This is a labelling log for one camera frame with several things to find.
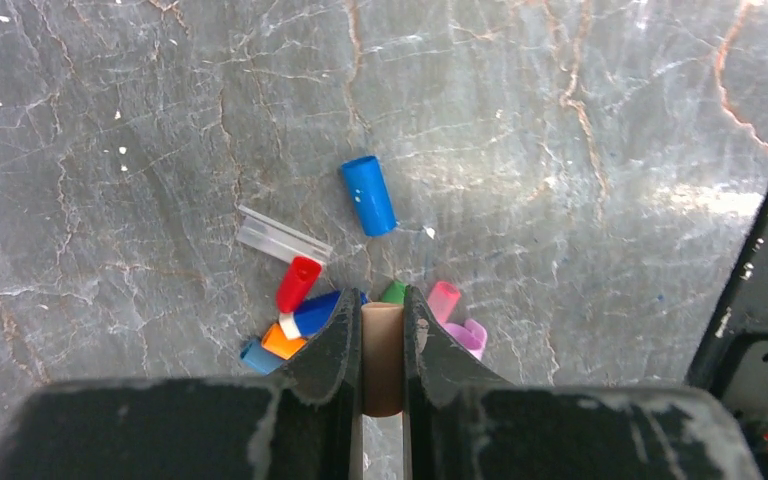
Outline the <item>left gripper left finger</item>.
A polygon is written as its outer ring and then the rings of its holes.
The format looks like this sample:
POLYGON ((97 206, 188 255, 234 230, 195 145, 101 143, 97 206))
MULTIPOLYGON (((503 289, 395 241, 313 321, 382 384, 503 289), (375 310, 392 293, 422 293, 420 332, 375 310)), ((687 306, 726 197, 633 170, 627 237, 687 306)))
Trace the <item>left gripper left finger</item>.
POLYGON ((0 479, 359 479, 361 306, 265 376, 102 379, 29 395, 0 438, 0 479))

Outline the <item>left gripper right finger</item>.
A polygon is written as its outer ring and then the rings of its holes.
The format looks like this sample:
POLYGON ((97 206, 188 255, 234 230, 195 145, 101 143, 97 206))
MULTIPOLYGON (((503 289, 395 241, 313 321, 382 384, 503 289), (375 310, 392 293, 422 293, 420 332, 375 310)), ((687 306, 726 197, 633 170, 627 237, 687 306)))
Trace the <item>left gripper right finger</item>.
POLYGON ((757 479, 743 433, 707 392, 520 386, 468 353, 422 292, 404 297, 409 479, 757 479))

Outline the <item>pink highlighter cap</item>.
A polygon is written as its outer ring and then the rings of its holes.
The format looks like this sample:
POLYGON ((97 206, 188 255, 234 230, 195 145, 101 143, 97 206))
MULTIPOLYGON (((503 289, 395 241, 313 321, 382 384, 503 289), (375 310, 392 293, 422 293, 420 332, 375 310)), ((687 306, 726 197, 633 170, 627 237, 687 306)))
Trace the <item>pink highlighter cap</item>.
POLYGON ((444 323, 443 328, 474 358, 482 360, 488 340, 487 330, 482 324, 466 319, 462 324, 444 323))

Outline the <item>orange marker cap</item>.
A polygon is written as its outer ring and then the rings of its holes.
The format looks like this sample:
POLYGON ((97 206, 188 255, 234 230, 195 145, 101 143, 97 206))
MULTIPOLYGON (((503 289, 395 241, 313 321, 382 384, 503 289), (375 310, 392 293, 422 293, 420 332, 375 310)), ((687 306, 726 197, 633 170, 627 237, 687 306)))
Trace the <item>orange marker cap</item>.
POLYGON ((292 358, 306 343, 303 337, 288 339, 278 323, 273 324, 261 339, 261 346, 282 360, 292 358))

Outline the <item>blue whiteboard marker cap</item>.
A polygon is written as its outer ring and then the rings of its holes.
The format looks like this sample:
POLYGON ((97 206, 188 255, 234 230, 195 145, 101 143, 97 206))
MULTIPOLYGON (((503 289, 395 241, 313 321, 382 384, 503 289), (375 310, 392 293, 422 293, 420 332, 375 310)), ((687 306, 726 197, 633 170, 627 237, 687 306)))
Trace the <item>blue whiteboard marker cap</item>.
POLYGON ((288 340, 310 338, 327 324, 341 295, 341 290, 335 290, 305 300, 295 311, 281 313, 278 326, 288 340))

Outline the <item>small pink pen cap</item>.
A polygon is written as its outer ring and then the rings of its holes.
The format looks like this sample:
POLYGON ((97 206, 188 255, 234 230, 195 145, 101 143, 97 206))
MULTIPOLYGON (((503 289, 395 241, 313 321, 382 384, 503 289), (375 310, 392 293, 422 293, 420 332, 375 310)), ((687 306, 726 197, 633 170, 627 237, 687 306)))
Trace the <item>small pink pen cap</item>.
POLYGON ((460 290, 446 281, 438 281, 426 297, 431 314, 439 323, 447 323, 461 298, 460 290))

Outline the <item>peach marker cap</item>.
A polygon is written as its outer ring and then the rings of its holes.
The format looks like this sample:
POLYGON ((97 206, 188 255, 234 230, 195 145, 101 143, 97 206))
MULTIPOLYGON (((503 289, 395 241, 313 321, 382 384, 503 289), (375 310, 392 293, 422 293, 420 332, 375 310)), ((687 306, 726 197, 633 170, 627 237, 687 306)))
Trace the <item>peach marker cap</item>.
POLYGON ((371 302, 361 307, 363 413, 373 418, 403 407, 404 307, 371 302))

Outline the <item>green marker cap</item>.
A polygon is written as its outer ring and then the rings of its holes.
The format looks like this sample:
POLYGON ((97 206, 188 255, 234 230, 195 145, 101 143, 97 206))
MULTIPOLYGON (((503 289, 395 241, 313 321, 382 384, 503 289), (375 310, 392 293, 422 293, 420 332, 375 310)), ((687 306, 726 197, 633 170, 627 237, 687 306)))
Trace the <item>green marker cap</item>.
POLYGON ((382 293, 379 301, 388 304, 402 305, 404 303, 406 288, 406 283, 399 280, 393 280, 382 293))

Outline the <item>red marker cap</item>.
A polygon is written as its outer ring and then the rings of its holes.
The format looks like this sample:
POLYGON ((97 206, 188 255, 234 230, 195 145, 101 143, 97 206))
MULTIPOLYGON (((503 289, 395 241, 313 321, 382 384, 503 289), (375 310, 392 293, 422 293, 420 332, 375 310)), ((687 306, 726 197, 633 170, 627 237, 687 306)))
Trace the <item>red marker cap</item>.
POLYGON ((311 258, 294 257, 276 291, 275 304, 279 312, 293 312, 305 300, 322 270, 322 265, 311 258))

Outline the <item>clear pen cap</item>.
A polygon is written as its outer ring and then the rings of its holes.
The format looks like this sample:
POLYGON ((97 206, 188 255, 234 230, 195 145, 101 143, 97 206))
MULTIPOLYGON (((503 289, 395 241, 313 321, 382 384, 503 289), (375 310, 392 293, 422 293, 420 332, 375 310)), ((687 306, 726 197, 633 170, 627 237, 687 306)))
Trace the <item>clear pen cap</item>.
POLYGON ((306 257, 322 267, 328 264, 333 253, 330 245, 244 205, 238 205, 237 209, 242 214, 242 223, 236 238, 244 245, 286 263, 296 257, 306 257))

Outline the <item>large blue marker cap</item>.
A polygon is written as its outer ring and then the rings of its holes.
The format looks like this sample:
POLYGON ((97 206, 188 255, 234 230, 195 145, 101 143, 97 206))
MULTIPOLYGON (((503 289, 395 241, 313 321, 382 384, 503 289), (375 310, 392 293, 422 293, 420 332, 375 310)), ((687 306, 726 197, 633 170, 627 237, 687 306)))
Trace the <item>large blue marker cap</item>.
POLYGON ((395 229, 397 219, 378 158, 345 162, 340 172, 363 232, 378 237, 395 229))

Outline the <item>teal marker cap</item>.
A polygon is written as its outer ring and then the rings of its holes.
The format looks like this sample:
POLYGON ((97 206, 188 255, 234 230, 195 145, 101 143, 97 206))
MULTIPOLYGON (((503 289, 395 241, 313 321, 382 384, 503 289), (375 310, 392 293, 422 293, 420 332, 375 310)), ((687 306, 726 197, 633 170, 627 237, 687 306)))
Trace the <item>teal marker cap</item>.
POLYGON ((260 375, 268 375, 285 363, 283 358, 265 349, 259 338, 249 340, 239 357, 243 364, 260 375))

